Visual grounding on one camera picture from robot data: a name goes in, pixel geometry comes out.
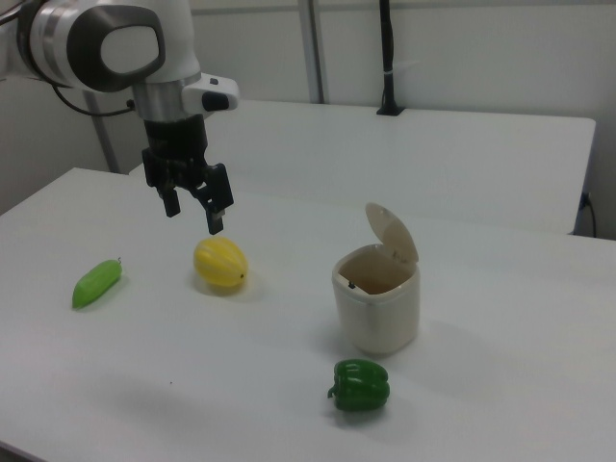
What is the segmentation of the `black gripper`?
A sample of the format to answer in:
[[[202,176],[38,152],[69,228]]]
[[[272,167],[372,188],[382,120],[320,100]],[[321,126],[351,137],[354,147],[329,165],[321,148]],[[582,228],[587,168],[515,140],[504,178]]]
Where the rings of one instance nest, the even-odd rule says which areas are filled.
[[[181,212],[176,187],[194,191],[205,211],[210,235],[223,230],[223,217],[234,204],[224,164],[207,166],[208,146],[204,117],[192,115],[171,122],[143,122],[148,146],[142,151],[146,183],[156,188],[166,216]]]

